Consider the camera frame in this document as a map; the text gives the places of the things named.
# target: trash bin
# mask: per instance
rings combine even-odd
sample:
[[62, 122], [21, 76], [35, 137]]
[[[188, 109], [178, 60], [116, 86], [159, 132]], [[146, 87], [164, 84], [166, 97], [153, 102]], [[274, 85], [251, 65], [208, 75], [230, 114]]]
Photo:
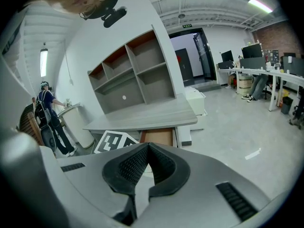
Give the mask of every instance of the trash bin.
[[283, 105], [282, 105], [282, 108], [281, 108], [281, 113], [288, 114], [293, 101], [294, 100], [292, 98], [288, 97], [288, 96], [283, 97]]

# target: white cabinet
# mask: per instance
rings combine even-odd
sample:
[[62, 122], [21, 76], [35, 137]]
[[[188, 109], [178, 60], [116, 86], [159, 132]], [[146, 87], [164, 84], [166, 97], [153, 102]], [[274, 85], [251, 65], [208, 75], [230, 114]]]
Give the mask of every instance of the white cabinet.
[[198, 118], [198, 122], [196, 124], [190, 125], [190, 130], [205, 129], [207, 116], [207, 112], [205, 110], [206, 96], [202, 92], [192, 87], [185, 88], [185, 92], [186, 99]]
[[84, 130], [85, 122], [79, 112], [80, 104], [76, 104], [64, 111], [62, 111], [58, 117], [63, 120], [66, 128], [73, 135], [76, 141], [86, 149], [90, 147], [94, 142], [94, 137], [88, 130]]

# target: black pants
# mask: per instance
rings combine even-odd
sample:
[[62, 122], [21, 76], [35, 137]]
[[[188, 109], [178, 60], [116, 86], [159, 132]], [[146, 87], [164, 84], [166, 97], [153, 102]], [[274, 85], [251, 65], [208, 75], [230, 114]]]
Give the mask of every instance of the black pants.
[[300, 99], [298, 108], [297, 108], [297, 110], [295, 112], [295, 115], [294, 115], [294, 117], [296, 119], [300, 119], [303, 109], [304, 109], [304, 88], [301, 90], [301, 99]]
[[[67, 154], [68, 152], [74, 151], [73, 146], [71, 145], [70, 141], [67, 139], [66, 134], [63, 131], [62, 126], [60, 125], [60, 121], [56, 116], [52, 116], [50, 127], [53, 131], [53, 134], [54, 134], [54, 138], [55, 138], [55, 141], [56, 141], [56, 146], [58, 147], [60, 152], [63, 153], [63, 154]], [[57, 137], [57, 134], [56, 134], [55, 130], [57, 131], [57, 133], [61, 137], [65, 146], [63, 146], [61, 144], [60, 140]]]

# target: fluorescent light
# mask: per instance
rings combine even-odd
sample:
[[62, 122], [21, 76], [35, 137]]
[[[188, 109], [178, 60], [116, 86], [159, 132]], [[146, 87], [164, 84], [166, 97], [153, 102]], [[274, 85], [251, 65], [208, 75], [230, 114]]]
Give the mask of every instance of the fluorescent light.
[[40, 76], [45, 77], [47, 75], [47, 59], [48, 59], [48, 49], [43, 49], [40, 51]]
[[251, 3], [252, 5], [257, 6], [261, 10], [264, 10], [266, 13], [271, 13], [273, 11], [269, 7], [267, 7], [265, 4], [259, 2], [258, 0], [250, 0], [248, 3]]

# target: person sitting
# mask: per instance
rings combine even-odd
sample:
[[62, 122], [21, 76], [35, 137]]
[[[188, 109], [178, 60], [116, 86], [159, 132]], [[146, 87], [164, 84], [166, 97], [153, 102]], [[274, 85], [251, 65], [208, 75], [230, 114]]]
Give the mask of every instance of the person sitting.
[[225, 89], [231, 89], [231, 83], [233, 82], [233, 80], [237, 77], [237, 75], [235, 73], [231, 73], [228, 77], [228, 86], [225, 87]]
[[247, 102], [252, 102], [253, 100], [258, 100], [265, 88], [268, 80], [268, 75], [262, 74], [255, 78], [250, 92], [242, 97], [242, 99], [247, 100]]

